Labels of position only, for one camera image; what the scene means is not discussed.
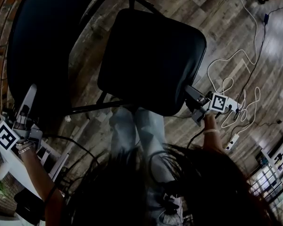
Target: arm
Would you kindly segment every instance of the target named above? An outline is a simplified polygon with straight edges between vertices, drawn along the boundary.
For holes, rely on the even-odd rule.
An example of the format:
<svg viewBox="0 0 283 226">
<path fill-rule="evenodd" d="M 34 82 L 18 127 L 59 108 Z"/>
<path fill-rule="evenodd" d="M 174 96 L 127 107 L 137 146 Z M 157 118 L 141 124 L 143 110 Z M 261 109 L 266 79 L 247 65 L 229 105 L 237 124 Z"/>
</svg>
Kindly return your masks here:
<svg viewBox="0 0 283 226">
<path fill-rule="evenodd" d="M 45 201 L 55 186 L 54 182 L 41 165 L 40 160 L 33 151 L 33 148 L 21 153 L 21 157 L 34 188 L 41 199 Z M 59 190 L 56 189 L 45 205 L 46 226 L 60 225 L 63 206 L 63 197 Z"/>
<path fill-rule="evenodd" d="M 212 112 L 209 112 L 204 117 L 204 130 L 206 131 L 208 129 L 218 129 L 215 116 Z M 204 134 L 203 148 L 207 150 L 223 152 L 219 132 L 209 132 Z"/>
</svg>

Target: black chair seat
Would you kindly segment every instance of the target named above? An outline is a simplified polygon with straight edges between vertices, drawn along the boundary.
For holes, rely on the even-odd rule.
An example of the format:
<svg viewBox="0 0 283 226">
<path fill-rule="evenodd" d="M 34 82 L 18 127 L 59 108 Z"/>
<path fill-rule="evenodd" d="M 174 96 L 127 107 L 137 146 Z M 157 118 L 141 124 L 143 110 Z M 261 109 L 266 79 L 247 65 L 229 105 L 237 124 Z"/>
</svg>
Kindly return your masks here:
<svg viewBox="0 0 283 226">
<path fill-rule="evenodd" d="M 185 101 L 206 40 L 197 29 L 133 9 L 121 10 L 112 27 L 98 86 L 163 116 L 176 114 Z"/>
<path fill-rule="evenodd" d="M 33 109 L 38 114 L 71 108 L 69 53 L 91 0 L 22 0 L 8 43 L 7 75 L 16 105 L 32 83 L 37 85 Z"/>
</svg>

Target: black cable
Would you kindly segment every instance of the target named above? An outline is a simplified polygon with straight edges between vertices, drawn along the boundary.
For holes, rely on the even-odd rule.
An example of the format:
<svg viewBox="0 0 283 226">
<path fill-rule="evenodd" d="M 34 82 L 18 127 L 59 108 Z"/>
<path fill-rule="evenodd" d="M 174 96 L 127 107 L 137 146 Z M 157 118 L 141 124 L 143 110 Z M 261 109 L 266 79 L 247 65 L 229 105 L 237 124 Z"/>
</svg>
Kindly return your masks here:
<svg viewBox="0 0 283 226">
<path fill-rule="evenodd" d="M 268 13 L 268 15 L 270 15 L 271 13 L 273 13 L 273 12 L 275 12 L 275 11 L 278 11 L 278 10 L 280 10 L 280 9 L 283 9 L 283 8 L 277 8 L 277 9 L 275 9 L 275 10 L 273 10 L 273 11 L 270 11 L 270 12 Z"/>
<path fill-rule="evenodd" d="M 273 10 L 273 11 L 270 11 L 270 12 L 268 13 L 268 16 L 269 16 L 271 13 L 273 13 L 273 12 L 275 12 L 275 11 L 278 11 L 278 10 L 280 10 L 280 9 L 283 9 L 283 7 L 282 7 L 282 8 L 277 8 L 277 9 L 275 9 L 275 10 Z M 241 90 L 241 92 L 240 92 L 240 94 L 239 94 L 239 97 L 238 97 L 238 100 L 237 100 L 236 115 L 234 116 L 234 119 L 233 119 L 233 120 L 236 120 L 236 119 L 237 119 L 238 113 L 240 112 L 240 110 L 239 110 L 239 100 L 240 100 L 240 97 L 241 97 L 241 95 L 242 95 L 242 92 L 243 92 L 245 86 L 246 86 L 246 85 L 248 84 L 248 82 L 250 81 L 250 78 L 251 78 L 251 76 L 252 76 L 254 70 L 256 69 L 257 64 L 258 64 L 258 61 L 259 61 L 259 59 L 260 59 L 261 52 L 262 52 L 262 48 L 263 48 L 263 44 L 264 44 L 264 40 L 265 40 L 265 35 L 266 35 L 266 24 L 264 24 L 264 36 L 263 36 L 263 40 L 262 40 L 262 44 L 261 44 L 261 48 L 260 48 L 260 52 L 259 52 L 259 57 L 258 57 L 258 59 L 257 59 L 257 61 L 256 61 L 256 64 L 255 64 L 255 66 L 254 66 L 252 72 L 250 73 L 250 76 L 249 76 L 248 80 L 247 80 L 246 83 L 244 84 L 244 86 L 243 86 L 243 88 L 242 88 L 242 90 Z"/>
<path fill-rule="evenodd" d="M 204 128 L 201 130 L 201 132 L 197 133 L 195 136 L 193 136 L 193 137 L 191 138 L 191 140 L 189 141 L 189 143 L 188 143 L 188 145 L 187 145 L 187 149 L 188 149 L 189 146 L 191 145 L 192 141 L 193 141 L 196 137 L 200 136 L 200 134 L 201 134 L 202 132 L 204 132 Z"/>
<path fill-rule="evenodd" d="M 259 51 L 258 59 L 257 59 L 257 61 L 256 61 L 256 63 L 255 63 L 255 66 L 254 66 L 253 70 L 252 70 L 251 73 L 250 73 L 249 78 L 247 79 L 246 83 L 245 83 L 244 86 L 242 87 L 242 90 L 241 90 L 241 92 L 240 92 L 240 94 L 239 94 L 239 97 L 238 97 L 238 99 L 237 99 L 237 110 L 236 110 L 236 115 L 235 115 L 234 118 L 233 118 L 234 121 L 237 119 L 238 113 L 240 112 L 240 110 L 239 110 L 239 100 L 240 100 L 240 97 L 241 97 L 241 95 L 242 95 L 242 93 L 243 93 L 243 90 L 244 90 L 245 86 L 246 86 L 246 85 L 248 84 L 248 82 L 250 81 L 250 78 L 251 78 L 251 76 L 253 75 L 253 73 L 254 73 L 254 71 L 255 71 L 255 69 L 256 69 L 256 67 L 257 67 L 257 64 L 258 64 L 258 62 L 259 62 L 259 59 L 260 59 L 260 56 L 261 56 L 261 52 L 262 52 L 262 48 L 263 48 L 263 44 L 264 44 L 264 40 L 265 40 L 265 35 L 266 35 L 266 24 L 264 24 L 264 35 L 263 35 L 262 44 L 261 44 L 261 48 L 260 48 L 260 51 Z"/>
<path fill-rule="evenodd" d="M 192 115 L 187 115 L 187 116 L 170 115 L 170 116 L 166 116 L 166 117 L 174 117 L 174 118 L 178 118 L 178 119 L 188 119 L 188 118 L 191 118 Z"/>
<path fill-rule="evenodd" d="M 218 114 L 215 116 L 215 119 L 218 118 L 220 115 L 221 115 L 221 113 L 218 112 Z M 193 136 L 193 137 L 191 138 L 191 140 L 189 141 L 189 143 L 188 143 L 188 145 L 187 145 L 187 149 L 190 147 L 192 141 L 193 141 L 196 137 L 200 136 L 200 135 L 202 134 L 202 132 L 204 132 L 204 128 L 202 129 L 201 132 L 197 133 L 195 136 Z"/>
<path fill-rule="evenodd" d="M 70 141 L 70 142 L 76 144 L 76 145 L 77 145 L 79 148 L 81 148 L 82 150 L 86 151 L 86 152 L 96 161 L 96 163 L 97 163 L 98 165 L 100 165 L 99 162 L 98 162 L 98 160 L 97 160 L 97 158 L 96 158 L 91 152 L 89 152 L 86 148 L 84 148 L 83 146 L 81 146 L 80 144 L 78 144 L 76 141 L 74 141 L 74 140 L 71 139 L 71 138 L 63 137 L 63 136 L 58 136 L 58 135 L 53 135 L 53 134 L 43 135 L 43 137 L 46 137 L 46 138 L 48 138 L 48 137 L 60 138 L 60 139 L 63 139 L 63 140 Z"/>
</svg>

